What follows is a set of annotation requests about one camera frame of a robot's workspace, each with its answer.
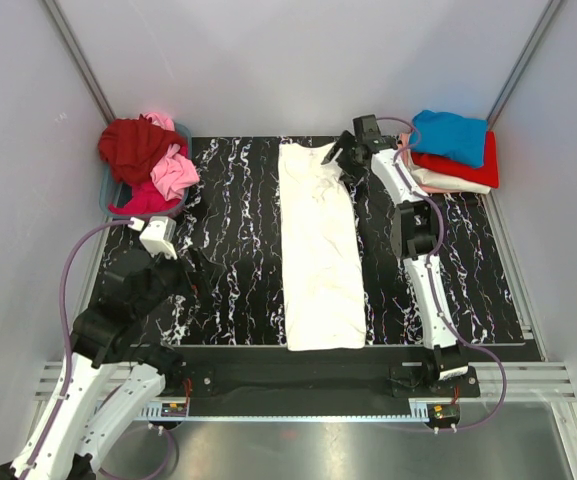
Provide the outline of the white t shirt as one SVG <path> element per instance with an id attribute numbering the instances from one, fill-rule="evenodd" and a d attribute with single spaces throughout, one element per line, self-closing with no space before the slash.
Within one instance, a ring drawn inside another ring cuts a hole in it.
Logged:
<path id="1" fill-rule="evenodd" d="M 287 348 L 366 345 L 362 265 L 355 214 L 330 144 L 279 146 L 282 286 Z"/>

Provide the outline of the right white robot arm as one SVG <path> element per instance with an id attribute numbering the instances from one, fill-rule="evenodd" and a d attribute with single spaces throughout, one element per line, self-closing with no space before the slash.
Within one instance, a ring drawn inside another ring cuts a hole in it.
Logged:
<path id="1" fill-rule="evenodd" d="M 438 205 L 415 182 L 403 156 L 403 149 L 391 148 L 380 135 L 358 139 L 345 131 L 322 163 L 336 163 L 345 182 L 357 183 L 370 172 L 385 187 L 395 207 L 392 250 L 412 283 L 422 321 L 424 380 L 434 384 L 466 375 L 468 362 L 455 333 L 441 279 L 443 216 Z"/>

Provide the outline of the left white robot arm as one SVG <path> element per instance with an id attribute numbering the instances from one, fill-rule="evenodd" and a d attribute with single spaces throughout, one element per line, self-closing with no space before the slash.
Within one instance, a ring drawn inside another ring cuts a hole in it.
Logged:
<path id="1" fill-rule="evenodd" d="M 172 296 L 213 303 L 223 268 L 197 248 L 179 259 L 131 250 L 103 274 L 101 294 L 74 321 L 53 395 L 0 479 L 94 479 L 139 411 L 185 387 L 171 347 L 138 347 L 144 319 Z"/>

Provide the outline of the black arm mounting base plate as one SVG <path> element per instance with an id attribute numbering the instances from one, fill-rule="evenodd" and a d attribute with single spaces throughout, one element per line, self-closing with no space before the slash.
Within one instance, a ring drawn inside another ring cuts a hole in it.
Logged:
<path id="1" fill-rule="evenodd" d="M 410 401 L 481 395 L 475 369 L 433 382 L 430 356 L 415 346 L 292 352 L 283 347 L 181 346 L 190 416 L 227 419 L 394 417 Z"/>

